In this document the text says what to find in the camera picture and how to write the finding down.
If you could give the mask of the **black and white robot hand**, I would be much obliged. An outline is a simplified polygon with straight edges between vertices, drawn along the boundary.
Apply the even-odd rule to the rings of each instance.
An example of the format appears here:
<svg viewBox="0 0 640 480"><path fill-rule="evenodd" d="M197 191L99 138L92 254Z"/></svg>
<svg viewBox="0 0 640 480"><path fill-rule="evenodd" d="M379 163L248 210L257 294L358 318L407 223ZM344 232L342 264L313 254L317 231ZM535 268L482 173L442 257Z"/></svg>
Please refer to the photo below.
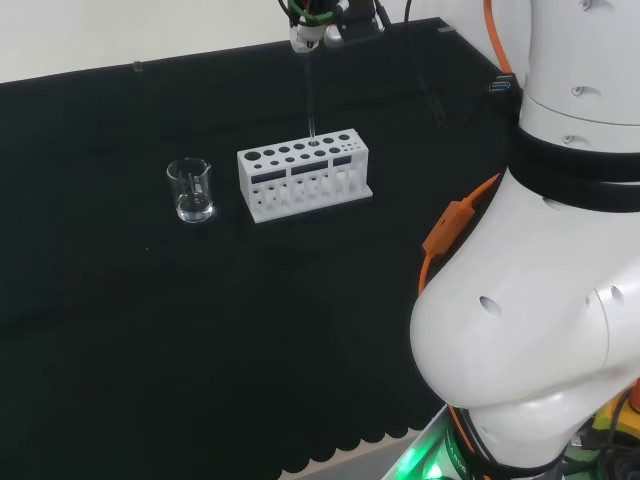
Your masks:
<svg viewBox="0 0 640 480"><path fill-rule="evenodd" d="M340 33L343 14L349 1L278 0L289 23L289 39L296 54L309 54L320 44L329 48L344 45Z"/></svg>

